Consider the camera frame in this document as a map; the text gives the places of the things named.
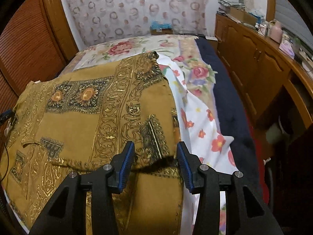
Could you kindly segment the brown louvered wardrobe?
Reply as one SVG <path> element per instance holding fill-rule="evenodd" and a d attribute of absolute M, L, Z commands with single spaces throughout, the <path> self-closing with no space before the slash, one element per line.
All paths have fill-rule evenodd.
<path fill-rule="evenodd" d="M 62 0 L 2 0 L 2 20 L 17 1 L 22 4 L 1 33 L 1 112 L 30 81 L 58 76 L 78 52 Z"/>

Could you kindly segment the navy blue bed sheet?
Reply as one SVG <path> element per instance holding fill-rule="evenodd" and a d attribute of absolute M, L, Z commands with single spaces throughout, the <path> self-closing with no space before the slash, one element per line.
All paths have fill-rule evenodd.
<path fill-rule="evenodd" d="M 227 69 L 218 58 L 209 42 L 200 38 L 196 40 L 202 60 L 217 72 L 213 87 L 215 106 L 224 136 L 234 137 L 230 144 L 236 167 L 244 173 L 249 182 L 260 194 L 259 170 L 256 149 L 251 137 L 247 116 L 241 99 L 228 75 Z"/>

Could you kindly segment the wooden sideboard cabinet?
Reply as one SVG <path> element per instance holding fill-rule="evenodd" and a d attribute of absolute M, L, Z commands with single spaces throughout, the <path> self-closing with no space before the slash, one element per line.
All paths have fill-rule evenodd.
<path fill-rule="evenodd" d="M 312 79 L 279 45 L 227 16 L 215 16 L 217 54 L 224 63 L 253 124 L 264 125 L 285 90 L 305 128 L 312 125 Z"/>

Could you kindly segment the pink circle pattern curtain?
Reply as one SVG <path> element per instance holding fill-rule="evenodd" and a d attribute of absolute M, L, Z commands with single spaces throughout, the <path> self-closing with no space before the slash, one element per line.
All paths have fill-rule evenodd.
<path fill-rule="evenodd" d="M 169 26 L 174 33 L 205 35 L 207 1 L 63 0 L 84 47 L 146 36 L 157 23 Z"/>

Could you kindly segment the purple tissue pack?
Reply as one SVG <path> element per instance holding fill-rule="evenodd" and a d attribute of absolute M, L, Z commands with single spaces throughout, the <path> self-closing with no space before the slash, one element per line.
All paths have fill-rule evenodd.
<path fill-rule="evenodd" d="M 279 45 L 279 50 L 281 50 L 283 53 L 285 53 L 291 59 L 294 59 L 295 54 L 294 54 L 294 51 L 292 49 L 291 43 L 289 41 L 284 40 L 283 42 L 281 42 Z"/>

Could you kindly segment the floral bedspread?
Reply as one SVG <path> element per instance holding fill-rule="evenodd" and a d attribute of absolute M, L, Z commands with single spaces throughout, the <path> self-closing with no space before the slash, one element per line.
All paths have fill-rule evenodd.
<path fill-rule="evenodd" d="M 174 70 L 182 84 L 210 109 L 215 107 L 213 88 L 216 83 L 211 64 L 200 53 L 200 41 L 196 36 L 162 34 L 125 38 L 90 46 L 78 52 L 61 74 L 94 65 L 119 61 L 143 52 L 156 52 L 169 57 L 178 65 Z"/>

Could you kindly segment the cardboard box with blue cloth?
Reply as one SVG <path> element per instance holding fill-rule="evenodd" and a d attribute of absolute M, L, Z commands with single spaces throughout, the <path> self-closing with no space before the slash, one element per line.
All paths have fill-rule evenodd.
<path fill-rule="evenodd" d="M 153 21 L 150 26 L 150 34 L 151 35 L 173 34 L 172 24 Z"/>

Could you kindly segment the pink thermos jug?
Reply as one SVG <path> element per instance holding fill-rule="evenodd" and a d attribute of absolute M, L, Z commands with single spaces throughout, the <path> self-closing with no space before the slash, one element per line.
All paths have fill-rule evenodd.
<path fill-rule="evenodd" d="M 270 21 L 269 30 L 270 30 L 270 32 L 269 32 L 268 36 L 273 41 L 275 41 L 277 43 L 281 43 L 282 34 L 283 34 L 281 23 L 279 21 L 276 21 L 276 20 Z"/>

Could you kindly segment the cardboard box on sideboard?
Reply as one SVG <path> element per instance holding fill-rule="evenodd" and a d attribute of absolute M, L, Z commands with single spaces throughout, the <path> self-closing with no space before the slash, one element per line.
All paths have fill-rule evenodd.
<path fill-rule="evenodd" d="M 239 10 L 234 7 L 230 8 L 230 15 L 235 19 L 239 20 L 241 23 L 247 23 L 249 25 L 255 25 L 257 23 L 257 18 L 244 10 Z"/>

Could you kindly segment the grey window blind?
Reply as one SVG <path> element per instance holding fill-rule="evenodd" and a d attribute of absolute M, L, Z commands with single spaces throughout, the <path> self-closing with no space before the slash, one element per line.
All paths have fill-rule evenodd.
<path fill-rule="evenodd" d="M 312 49 L 312 34 L 288 0 L 275 0 L 275 19 Z"/>

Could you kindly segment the stack of folded papers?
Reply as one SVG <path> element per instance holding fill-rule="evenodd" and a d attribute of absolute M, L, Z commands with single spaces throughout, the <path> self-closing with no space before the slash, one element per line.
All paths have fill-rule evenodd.
<path fill-rule="evenodd" d="M 245 10 L 246 7 L 244 3 L 238 3 L 238 2 L 231 2 L 226 0 L 218 0 L 219 3 L 219 11 L 222 13 L 230 13 L 230 9 L 237 9 L 237 10 Z"/>

